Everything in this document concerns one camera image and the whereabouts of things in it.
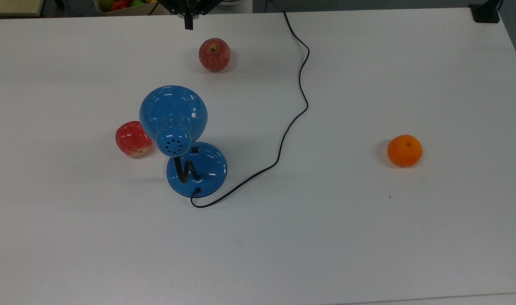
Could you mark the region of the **dark robot gripper body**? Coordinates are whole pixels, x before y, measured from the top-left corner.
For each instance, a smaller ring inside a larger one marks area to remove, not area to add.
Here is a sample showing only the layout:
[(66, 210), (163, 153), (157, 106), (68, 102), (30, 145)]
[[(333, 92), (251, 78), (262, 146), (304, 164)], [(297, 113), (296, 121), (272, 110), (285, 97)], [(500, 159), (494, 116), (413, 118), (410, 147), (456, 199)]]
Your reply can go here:
[(207, 15), (212, 9), (218, 6), (220, 0), (159, 0), (172, 15), (198, 16)]

